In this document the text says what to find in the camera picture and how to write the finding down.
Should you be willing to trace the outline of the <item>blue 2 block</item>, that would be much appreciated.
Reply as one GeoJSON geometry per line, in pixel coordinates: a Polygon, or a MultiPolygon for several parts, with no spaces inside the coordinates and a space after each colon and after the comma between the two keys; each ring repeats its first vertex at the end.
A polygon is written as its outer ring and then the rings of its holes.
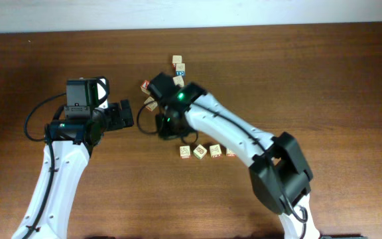
{"type": "Polygon", "coordinates": [[[184,87],[184,79],[182,76],[174,76],[172,80],[175,86],[178,86],[180,88],[184,87]]]}

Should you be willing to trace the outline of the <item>elephant red letter block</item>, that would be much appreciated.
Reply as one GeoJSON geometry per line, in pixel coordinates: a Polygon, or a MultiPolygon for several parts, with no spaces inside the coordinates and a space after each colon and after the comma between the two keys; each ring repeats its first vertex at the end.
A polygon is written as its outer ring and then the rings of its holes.
{"type": "Polygon", "coordinates": [[[157,108],[158,103],[157,101],[149,96],[145,101],[144,101],[144,107],[148,109],[149,111],[153,111],[155,108],[157,108]]]}

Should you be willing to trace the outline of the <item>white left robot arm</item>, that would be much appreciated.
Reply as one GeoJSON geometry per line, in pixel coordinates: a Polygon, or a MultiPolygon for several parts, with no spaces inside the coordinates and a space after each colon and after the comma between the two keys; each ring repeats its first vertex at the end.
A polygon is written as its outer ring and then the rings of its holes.
{"type": "Polygon", "coordinates": [[[94,147],[107,131],[133,126],[128,100],[104,102],[88,118],[60,119],[60,106],[44,127],[44,157],[25,217],[13,238],[66,238],[76,189],[94,147]]]}

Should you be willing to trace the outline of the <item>red edged block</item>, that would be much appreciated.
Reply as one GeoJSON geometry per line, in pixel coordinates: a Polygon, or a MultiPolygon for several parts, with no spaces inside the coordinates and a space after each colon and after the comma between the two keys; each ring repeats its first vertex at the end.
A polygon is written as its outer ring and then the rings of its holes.
{"type": "Polygon", "coordinates": [[[229,148],[226,149],[226,156],[227,157],[235,157],[236,154],[229,148]]]}

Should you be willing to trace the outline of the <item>bird red I block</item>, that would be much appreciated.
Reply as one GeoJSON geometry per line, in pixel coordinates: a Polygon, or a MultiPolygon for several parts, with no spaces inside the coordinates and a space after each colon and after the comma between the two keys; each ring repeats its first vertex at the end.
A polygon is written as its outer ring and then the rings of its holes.
{"type": "Polygon", "coordinates": [[[190,146],[180,146],[180,158],[181,159],[189,159],[191,157],[190,146]]]}

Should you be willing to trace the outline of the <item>pineapple 2 block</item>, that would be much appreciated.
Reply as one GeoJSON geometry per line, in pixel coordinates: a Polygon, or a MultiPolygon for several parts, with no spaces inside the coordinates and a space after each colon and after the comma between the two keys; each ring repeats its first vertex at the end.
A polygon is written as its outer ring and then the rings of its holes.
{"type": "Polygon", "coordinates": [[[208,150],[201,144],[197,145],[195,149],[193,150],[193,154],[198,159],[203,159],[204,156],[207,154],[208,150]]]}

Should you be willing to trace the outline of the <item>red top edge block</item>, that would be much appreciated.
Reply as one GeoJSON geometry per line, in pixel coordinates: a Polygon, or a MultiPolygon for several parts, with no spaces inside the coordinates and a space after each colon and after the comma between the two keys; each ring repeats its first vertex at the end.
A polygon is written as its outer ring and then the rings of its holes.
{"type": "Polygon", "coordinates": [[[182,56],[181,55],[173,55],[172,56],[172,65],[176,68],[177,64],[182,64],[182,56]]]}

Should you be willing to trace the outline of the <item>red letter A block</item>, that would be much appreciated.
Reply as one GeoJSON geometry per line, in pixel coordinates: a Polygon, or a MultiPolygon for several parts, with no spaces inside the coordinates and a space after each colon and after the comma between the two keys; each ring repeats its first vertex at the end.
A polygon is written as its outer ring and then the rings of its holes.
{"type": "Polygon", "coordinates": [[[145,80],[145,81],[141,84],[141,90],[142,90],[144,93],[150,95],[151,93],[150,93],[150,91],[149,91],[149,89],[148,89],[148,86],[149,86],[149,81],[145,80]]]}

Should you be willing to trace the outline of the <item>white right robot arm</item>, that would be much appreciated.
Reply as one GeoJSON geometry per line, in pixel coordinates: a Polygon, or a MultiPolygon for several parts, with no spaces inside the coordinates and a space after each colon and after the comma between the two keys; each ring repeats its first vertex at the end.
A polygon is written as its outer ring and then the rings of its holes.
{"type": "Polygon", "coordinates": [[[321,237],[309,207],[313,173],[291,134],[275,136],[252,126],[194,83],[152,83],[149,90],[165,108],[166,136],[201,131],[237,155],[249,169],[257,199],[279,216],[285,238],[321,237]]]}

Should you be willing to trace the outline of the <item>blue D block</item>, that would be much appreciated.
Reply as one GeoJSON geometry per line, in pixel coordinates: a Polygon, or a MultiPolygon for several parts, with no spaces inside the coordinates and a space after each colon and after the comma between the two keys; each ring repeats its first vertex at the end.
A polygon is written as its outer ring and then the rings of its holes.
{"type": "Polygon", "coordinates": [[[175,73],[177,76],[185,76],[186,75],[186,65],[185,63],[176,63],[175,65],[175,73]]]}

